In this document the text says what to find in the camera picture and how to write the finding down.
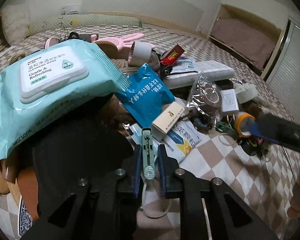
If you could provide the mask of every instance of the small packet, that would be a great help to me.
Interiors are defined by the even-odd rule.
[[[172,66],[172,71],[170,74],[177,74],[177,73],[189,73],[189,72],[196,72],[199,71],[195,67],[195,60],[194,58],[189,59],[178,59]]]
[[[189,93],[186,107],[190,111],[191,120],[196,120],[196,127],[203,126],[208,130],[215,128],[221,119],[222,95],[214,82],[200,75]]]
[[[160,63],[164,66],[172,66],[175,61],[185,52],[179,44],[166,51],[160,58]]]
[[[141,127],[151,127],[162,106],[175,101],[174,96],[148,64],[128,78],[131,85],[115,95]]]
[[[141,145],[141,127],[137,123],[125,125],[124,127],[133,141],[136,144]],[[158,146],[164,144],[167,155],[175,158],[178,163],[181,163],[191,150],[201,141],[201,137],[193,124],[186,119],[177,122],[161,142],[155,138],[152,138],[152,140],[154,155],[158,155]]]

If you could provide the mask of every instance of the yellow label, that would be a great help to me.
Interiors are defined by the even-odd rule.
[[[183,143],[184,144],[177,144],[177,147],[183,152],[185,156],[187,156],[191,152],[192,148],[190,144],[184,139],[183,139]]]

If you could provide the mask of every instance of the metal bolt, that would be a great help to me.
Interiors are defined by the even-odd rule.
[[[220,178],[213,178],[212,182],[214,184],[216,184],[217,186],[220,186],[222,184],[222,179],[220,179]]]
[[[294,136],[295,136],[297,139],[300,139],[300,135],[299,135],[297,132],[294,133]]]
[[[79,186],[85,186],[85,185],[87,185],[87,183],[88,183],[88,180],[85,178],[78,180]]]
[[[179,175],[179,176],[185,174],[185,170],[184,170],[184,169],[176,169],[174,172],[175,172],[177,175]]]
[[[124,169],[116,169],[115,170],[115,174],[117,174],[118,176],[122,176],[126,173],[126,171]]]

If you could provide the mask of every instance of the white plastic lid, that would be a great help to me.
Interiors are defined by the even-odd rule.
[[[20,101],[29,104],[88,75],[89,70],[69,46],[47,51],[21,63]]]

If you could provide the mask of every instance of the checkered bedsheet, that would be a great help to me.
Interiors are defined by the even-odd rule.
[[[244,63],[239,62],[226,51],[216,47],[203,38],[188,37],[172,32],[158,31],[142,27],[106,27],[90,26],[74,29],[79,34],[98,33],[100,38],[107,36],[121,37],[127,34],[142,32],[145,34],[141,41],[155,44],[158,49],[168,50],[175,44],[185,49],[186,57],[194,57],[196,61],[215,60],[230,66],[235,70],[238,79],[257,86],[260,96],[274,106],[279,116],[292,120],[292,116],[268,90],[265,82],[251,71]],[[56,31],[46,31],[31,36],[17,46],[12,46],[0,53],[0,71],[9,65],[12,55],[18,52],[34,52],[43,48],[47,38],[55,36]],[[201,134],[201,143],[192,150],[180,166],[196,177],[223,179],[270,227],[278,237],[288,223],[287,208],[292,197],[294,180],[283,152],[273,145],[268,154],[269,162],[260,161],[257,157],[245,154],[231,138],[233,146],[220,143],[216,131]],[[300,170],[300,154],[287,150],[295,172]],[[160,187],[156,181],[149,186],[146,194],[146,208],[149,212],[159,214],[167,203],[161,199]],[[11,203],[11,194],[0,195],[0,227],[9,239],[18,239],[16,234],[16,211]],[[160,219],[151,220],[140,210],[137,214],[138,229],[135,239],[179,239],[180,215],[178,200],[173,204],[168,214]]]

